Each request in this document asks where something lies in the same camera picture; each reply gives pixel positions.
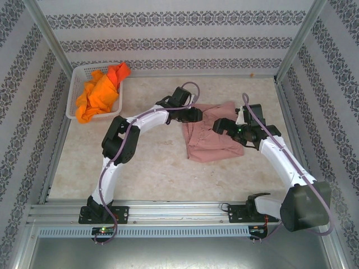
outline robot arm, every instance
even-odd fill
[[[261,105],[250,105],[250,107],[260,122],[265,126]],[[279,142],[282,148],[279,148],[259,124],[252,119],[246,107],[237,109],[236,111],[243,111],[242,120],[239,120],[241,115],[239,115],[239,119],[236,122],[226,118],[218,119],[213,125],[213,131],[223,134],[223,131],[226,130],[227,135],[245,147],[248,147],[247,142],[252,142],[253,147],[270,161],[287,191],[287,195],[283,201],[273,198],[270,193],[260,193],[249,196],[246,202],[247,214],[249,216],[263,214],[281,219],[289,231],[327,224],[329,216],[324,206],[304,181],[303,176],[315,187],[329,207],[331,189],[328,183],[317,182],[316,179],[302,167],[288,150],[284,139],[281,137],[281,133],[275,126],[266,126],[266,128],[273,138]],[[295,165],[302,172],[301,175],[288,160],[284,151],[291,157]]]
[[[104,203],[108,208],[111,208],[116,181],[119,178],[124,164],[129,162],[134,156],[140,135],[158,125],[164,123],[169,124],[171,120],[177,120],[179,122],[198,122],[202,120],[202,111],[199,109],[192,107],[182,110],[173,110],[173,108],[183,107],[190,97],[191,93],[189,91],[177,87],[172,96],[167,96],[158,101],[151,109],[147,110],[147,112],[129,118],[122,118],[121,116],[114,118],[102,142],[102,154],[104,156],[102,189],[99,189],[98,183],[95,191],[88,198],[86,206],[86,211],[90,219],[96,219],[100,222],[106,222],[109,219],[109,214],[105,210],[100,198],[100,191]],[[131,122],[136,119],[137,121],[135,121],[128,130]],[[118,136],[124,133],[127,133],[125,141]],[[116,157],[123,143],[121,154],[106,168],[108,163]]]

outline pink cloth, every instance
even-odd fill
[[[223,105],[195,104],[203,112],[203,120],[184,123],[183,133],[187,146],[188,158],[200,163],[243,156],[243,146],[226,134],[213,132],[214,122],[219,118],[237,119],[234,102]]]

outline cable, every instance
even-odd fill
[[[263,226],[265,226],[264,230],[268,230],[268,216],[267,215],[264,216],[264,220],[265,220],[265,223],[263,225]]]
[[[101,172],[101,175],[100,175],[100,179],[99,179],[99,196],[100,196],[100,199],[101,199],[101,203],[103,205],[103,207],[105,208],[105,210],[107,211],[107,213],[109,213],[109,215],[112,217],[113,221],[114,221],[114,232],[112,234],[112,236],[106,240],[105,242],[98,242],[96,239],[97,239],[97,236],[98,234],[95,235],[95,238],[94,238],[94,242],[95,244],[98,244],[100,243],[101,245],[105,245],[105,244],[108,244],[109,242],[111,242],[114,237],[117,235],[117,219],[116,217],[112,214],[111,210],[108,208],[108,206],[106,205],[105,201],[104,201],[104,198],[103,198],[103,195],[102,195],[102,180],[103,180],[103,177],[104,177],[104,174],[106,173],[106,171],[108,170],[108,168],[110,167],[110,164],[113,163],[121,154],[122,150],[123,150],[123,147],[125,146],[125,143],[126,143],[126,140],[127,140],[127,137],[128,137],[128,132],[129,130],[131,129],[132,125],[137,122],[139,119],[141,119],[142,117],[152,113],[152,112],[157,112],[157,111],[169,111],[169,110],[182,110],[182,109],[186,109],[186,108],[189,108],[191,105],[193,105],[194,103],[196,103],[198,101],[198,98],[200,97],[200,87],[192,82],[192,81],[189,81],[189,82],[186,82],[182,85],[182,88],[184,86],[186,86],[187,84],[193,84],[197,87],[197,95],[195,95],[195,97],[193,98],[193,101],[189,104],[189,105],[185,105],[185,106],[182,106],[180,108],[159,108],[159,109],[151,109],[151,110],[148,110],[146,112],[143,112],[142,114],[140,114],[136,119],[134,119],[127,127],[127,130],[126,130],[126,133],[125,133],[125,137],[123,138],[123,141],[121,143],[121,146],[119,147],[119,150],[117,151],[116,155],[114,158],[112,158],[108,163],[107,165],[105,166],[105,168],[103,169],[103,171]]]
[[[221,209],[223,212],[228,213],[228,210],[224,210],[224,209],[223,209],[223,205],[227,205],[227,208],[228,208],[228,206],[230,206],[230,204],[229,204],[229,203],[222,203],[221,206],[220,206],[220,209]]]
[[[265,238],[260,238],[259,236],[252,235],[252,234],[250,235],[250,237],[253,237],[253,238],[255,238],[255,239],[258,239],[258,240],[260,240],[260,242],[262,243],[262,241],[268,240],[268,239],[271,238],[274,234],[276,234],[276,233],[278,232],[279,228],[280,228],[282,225],[283,225],[283,222],[280,222],[280,223],[278,224],[278,226],[277,226],[273,231],[271,231],[270,234],[268,234]]]
[[[305,181],[305,183],[309,186],[309,188],[314,192],[315,196],[318,198],[318,200],[321,202],[321,204],[324,206],[326,213],[329,216],[329,222],[330,222],[330,226],[328,231],[325,231],[323,233],[317,233],[315,231],[311,231],[314,234],[317,235],[328,235],[330,234],[333,229],[334,229],[334,221],[333,221],[333,215],[330,212],[330,209],[328,207],[328,205],[326,204],[326,202],[324,201],[324,199],[322,198],[322,196],[320,195],[320,193],[314,188],[314,186],[310,183],[310,181],[306,178],[306,176],[304,175],[304,173],[302,172],[302,170],[297,166],[296,162],[291,158],[290,154],[287,152],[287,150],[274,138],[274,136],[268,131],[268,129],[260,122],[260,120],[257,118],[257,116],[254,114],[253,110],[251,109],[251,107],[249,106],[249,96],[246,93],[243,93],[242,95],[243,97],[243,101],[245,102],[245,105],[248,109],[248,111],[251,113],[252,117],[254,120],[256,120],[256,122],[258,122],[259,126],[266,132],[266,134],[273,140],[273,142],[279,147],[280,150],[283,151],[283,153],[285,154],[285,156],[287,157],[287,159],[291,162],[291,164],[293,165],[293,167],[295,168],[295,170],[299,173],[299,175],[302,177],[302,179]]]

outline metal frame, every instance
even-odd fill
[[[39,238],[86,238],[93,236],[92,227],[43,227]],[[250,237],[248,226],[133,226],[121,227],[116,238],[203,238]]]
[[[308,36],[310,29],[312,28],[314,22],[318,18],[319,13],[321,12],[326,3],[327,0],[314,0],[314,3],[309,9],[308,14],[304,19],[304,22],[302,23],[296,37],[294,38],[291,46],[289,47],[287,54],[284,56],[284,59],[280,64],[277,74],[274,76],[276,81],[281,81],[286,75],[299,49],[302,47],[304,40]]]
[[[293,147],[294,155],[306,166],[304,155],[295,132],[293,119],[289,116],[289,108],[283,98],[283,89],[279,84],[275,84],[278,94],[278,99],[284,121],[288,129],[289,139]],[[65,136],[68,130],[68,123],[64,125],[64,130],[61,132],[57,154],[61,154],[61,149],[65,141]],[[54,174],[57,167],[59,156],[54,160],[52,166]],[[128,215],[128,224],[120,225],[121,228],[146,229],[157,228],[165,230],[169,227],[182,228],[192,227],[199,229],[218,228],[218,229],[234,229],[248,228],[248,223],[230,224],[228,214],[220,209],[220,206],[225,202],[166,202],[166,201],[114,201],[115,206],[126,205],[130,207]],[[240,204],[242,202],[229,202],[230,204]],[[35,251],[37,239],[40,236],[41,230],[44,227],[52,227],[59,229],[71,229],[100,227],[102,225],[80,225],[77,221],[81,206],[86,204],[86,200],[49,200],[44,205],[32,205],[30,213],[27,218],[25,232],[22,236],[19,251],[15,258],[13,268],[29,268],[31,258]],[[320,231],[325,231],[328,227],[319,227]],[[330,265],[332,268],[348,268],[343,249],[339,243],[336,231],[333,231],[329,236],[322,237],[323,245],[327,253]]]
[[[72,66],[66,58],[59,42],[53,34],[53,31],[48,25],[46,18],[41,12],[36,0],[24,0],[26,7],[30,11],[35,22],[38,24],[41,32],[43,33],[46,41],[53,50],[55,56],[59,60],[62,68],[65,70],[66,75],[71,79]],[[274,76],[275,88],[277,91],[280,107],[283,112],[284,121],[286,123],[289,139],[293,148],[294,156],[306,168],[306,162],[303,151],[301,149],[297,133],[294,128],[293,119],[290,116],[288,104],[283,96],[283,89],[278,81],[281,81],[288,71],[292,61],[294,60],[299,48],[301,47],[304,39],[309,33],[313,23],[315,22],[320,11],[323,9],[326,0],[315,0],[310,8],[299,32],[297,33],[288,53],[284,57],[282,64]],[[152,76],[147,73],[137,73],[134,77]],[[27,218],[24,233],[22,235],[19,249],[15,257],[15,262],[12,268],[29,268],[31,258],[36,248],[38,238],[42,234],[45,227],[66,229],[90,228],[101,225],[80,225],[78,223],[79,212],[81,206],[86,204],[86,200],[47,200],[50,186],[52,184],[56,169],[58,166],[59,158],[61,156],[63,144],[66,139],[67,131],[70,126],[70,120],[64,119],[64,124],[59,135],[59,140],[55,149],[55,157],[52,161],[50,172],[46,180],[44,191],[42,193],[40,204],[32,205],[30,213]],[[129,229],[146,229],[158,228],[167,229],[169,227],[181,228],[219,228],[230,229],[243,228],[248,229],[248,224],[230,224],[226,212],[221,211],[220,206],[222,202],[165,202],[165,201],[114,201],[114,205],[126,205],[130,207],[128,215],[128,224],[120,225],[121,228]],[[328,227],[319,227],[320,231],[326,230]],[[348,268],[343,250],[339,243],[336,231],[333,231],[329,236],[322,237],[323,244],[332,268]]]
[[[70,61],[67,59],[65,52],[63,51],[59,41],[57,40],[54,32],[52,31],[47,19],[45,18],[44,13],[42,13],[41,8],[39,7],[37,0],[24,0],[23,1],[27,10],[31,14],[32,18],[36,22],[36,25],[43,34],[47,44],[54,53],[57,61],[60,63],[62,69],[64,70],[67,78],[71,80],[72,76],[72,66]]]

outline black mounting bracket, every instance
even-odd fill
[[[91,230],[91,239],[95,242],[95,236],[97,235],[96,242],[104,243],[113,235],[114,231],[114,227],[93,227]]]
[[[118,224],[127,224],[128,212],[130,208],[128,206],[111,206],[111,213],[116,217]],[[79,224],[114,224],[112,217],[107,214],[108,217],[105,220],[98,217],[88,206],[82,206],[79,216]]]
[[[198,108],[187,108],[170,112],[166,124],[169,125],[171,120],[178,122],[200,122],[203,118],[202,111]]]
[[[268,222],[278,222],[279,220],[275,217],[258,213],[255,206],[255,198],[269,194],[264,192],[249,195],[245,205],[228,205],[226,212],[228,212],[229,223],[265,222],[266,216],[268,217]]]

